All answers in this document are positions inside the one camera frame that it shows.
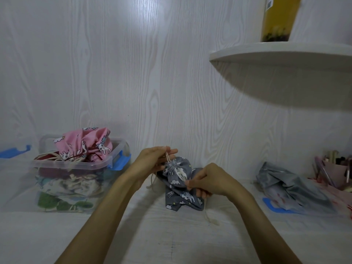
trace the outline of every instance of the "bottle of yellow liquid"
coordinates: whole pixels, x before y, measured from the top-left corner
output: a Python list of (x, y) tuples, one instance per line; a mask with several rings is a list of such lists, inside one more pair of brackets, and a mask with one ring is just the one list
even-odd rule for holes
[(266, 0), (262, 42), (288, 41), (301, 0)]

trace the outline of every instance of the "hand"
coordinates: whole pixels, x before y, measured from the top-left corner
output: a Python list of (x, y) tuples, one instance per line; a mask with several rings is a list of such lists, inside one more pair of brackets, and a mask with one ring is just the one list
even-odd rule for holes
[(143, 149), (138, 155), (137, 159), (126, 170), (126, 176), (136, 181), (136, 189), (138, 190), (145, 179), (152, 173), (164, 170), (164, 162), (167, 161), (166, 154), (168, 153), (170, 160), (176, 158), (174, 154), (178, 152), (177, 149), (171, 149), (169, 146), (156, 146), (152, 148)]
[(214, 163), (205, 166), (192, 180), (185, 182), (188, 190), (196, 188), (196, 195), (204, 199), (212, 194), (228, 196), (234, 183), (239, 182)]

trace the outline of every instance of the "white corner shelf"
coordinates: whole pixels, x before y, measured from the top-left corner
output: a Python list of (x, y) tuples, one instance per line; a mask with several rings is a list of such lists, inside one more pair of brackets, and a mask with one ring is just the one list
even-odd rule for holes
[(209, 60), (352, 72), (352, 46), (289, 41), (253, 43), (210, 53)]

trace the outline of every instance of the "blue clip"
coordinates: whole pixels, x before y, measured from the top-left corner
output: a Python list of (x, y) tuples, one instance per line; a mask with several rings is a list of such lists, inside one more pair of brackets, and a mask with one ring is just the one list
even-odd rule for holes
[(30, 145), (26, 145), (26, 150), (19, 151), (16, 147), (4, 150), (0, 152), (0, 158), (13, 158), (25, 152), (28, 152), (31, 149)]
[(266, 197), (263, 197), (262, 198), (263, 202), (266, 204), (266, 206), (273, 212), (275, 213), (283, 213), (283, 214), (299, 214), (297, 212), (293, 212), (292, 210), (286, 210), (286, 209), (283, 209), (283, 208), (277, 208), (277, 207), (274, 207), (272, 204), (271, 204), (271, 200), (269, 198), (266, 198)]
[(122, 170), (124, 168), (124, 166), (130, 161), (132, 154), (130, 154), (129, 156), (126, 157), (122, 153), (123, 152), (121, 150), (120, 153), (119, 153), (119, 155), (120, 155), (119, 159), (116, 160), (116, 162), (113, 163), (112, 166), (108, 165), (108, 169), (110, 169), (110, 170)]

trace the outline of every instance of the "wood grain wall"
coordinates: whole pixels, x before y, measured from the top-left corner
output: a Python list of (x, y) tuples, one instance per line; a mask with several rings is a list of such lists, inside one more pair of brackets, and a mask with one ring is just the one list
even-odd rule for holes
[[(0, 0), (1, 140), (107, 126), (134, 157), (309, 173), (352, 145), (352, 75), (210, 63), (260, 40), (265, 0)], [(352, 45), (352, 0), (303, 0), (291, 41)]]

